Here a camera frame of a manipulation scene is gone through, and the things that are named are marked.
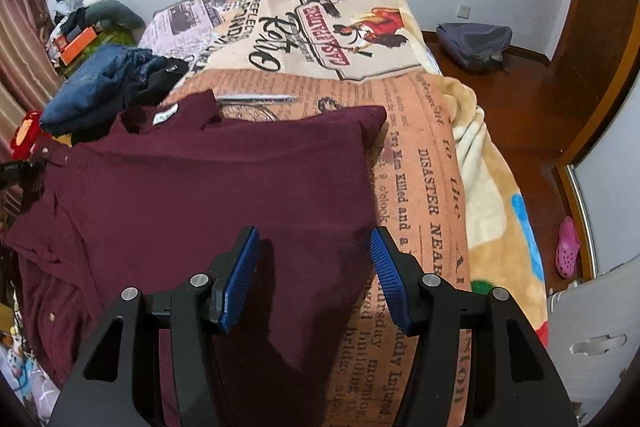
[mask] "red stuffed toy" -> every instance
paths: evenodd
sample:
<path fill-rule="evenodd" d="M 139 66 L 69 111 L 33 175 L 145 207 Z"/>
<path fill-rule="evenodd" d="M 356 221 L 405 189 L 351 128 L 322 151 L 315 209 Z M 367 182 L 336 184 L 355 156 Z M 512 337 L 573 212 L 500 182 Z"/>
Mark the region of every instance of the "red stuffed toy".
<path fill-rule="evenodd" d="M 15 130 L 14 139 L 9 144 L 14 152 L 11 156 L 13 160 L 28 160 L 38 138 L 49 136 L 40 129 L 40 115 L 40 111 L 29 111 L 22 118 L 22 124 Z"/>

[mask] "orange box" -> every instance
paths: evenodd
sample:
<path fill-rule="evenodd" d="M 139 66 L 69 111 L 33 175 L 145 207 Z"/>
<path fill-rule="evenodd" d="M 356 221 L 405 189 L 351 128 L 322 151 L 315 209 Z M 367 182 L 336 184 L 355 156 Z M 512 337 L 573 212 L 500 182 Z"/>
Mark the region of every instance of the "orange box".
<path fill-rule="evenodd" d="M 65 66 L 71 64 L 71 61 L 78 57 L 81 54 L 82 50 L 84 50 L 93 40 L 97 37 L 95 30 L 89 26 L 84 29 L 82 33 L 80 33 L 75 39 L 69 42 L 69 45 L 65 48 L 60 55 L 62 62 L 64 62 Z"/>

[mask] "wall outlet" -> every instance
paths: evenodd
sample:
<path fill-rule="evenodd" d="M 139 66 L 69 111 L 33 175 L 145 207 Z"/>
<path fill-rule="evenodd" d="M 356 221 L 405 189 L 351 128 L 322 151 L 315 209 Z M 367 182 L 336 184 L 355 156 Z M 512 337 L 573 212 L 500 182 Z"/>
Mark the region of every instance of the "wall outlet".
<path fill-rule="evenodd" d="M 471 15 L 471 6 L 467 6 L 466 4 L 459 4 L 458 11 L 456 12 L 456 17 L 460 17 L 461 19 L 469 19 Z"/>

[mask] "denim jacket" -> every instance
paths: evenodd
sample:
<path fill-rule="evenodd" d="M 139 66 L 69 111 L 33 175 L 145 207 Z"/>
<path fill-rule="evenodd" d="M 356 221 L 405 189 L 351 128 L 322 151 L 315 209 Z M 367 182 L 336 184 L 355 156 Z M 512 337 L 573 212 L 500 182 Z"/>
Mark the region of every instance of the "denim jacket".
<path fill-rule="evenodd" d="M 151 73 L 165 68 L 167 59 L 151 50 L 105 44 L 62 84 L 45 107 L 40 126 L 60 136 L 109 120 L 145 89 Z"/>

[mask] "white cabinet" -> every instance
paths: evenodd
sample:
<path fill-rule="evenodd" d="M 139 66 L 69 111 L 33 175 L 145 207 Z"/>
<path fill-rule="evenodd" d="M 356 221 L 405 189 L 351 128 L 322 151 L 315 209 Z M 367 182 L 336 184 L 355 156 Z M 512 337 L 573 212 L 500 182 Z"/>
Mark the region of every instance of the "white cabinet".
<path fill-rule="evenodd" d="M 548 298 L 548 352 L 586 425 L 640 346 L 640 257 Z"/>
<path fill-rule="evenodd" d="M 593 235 L 596 275 L 640 253 L 640 82 L 587 156 L 575 179 Z"/>

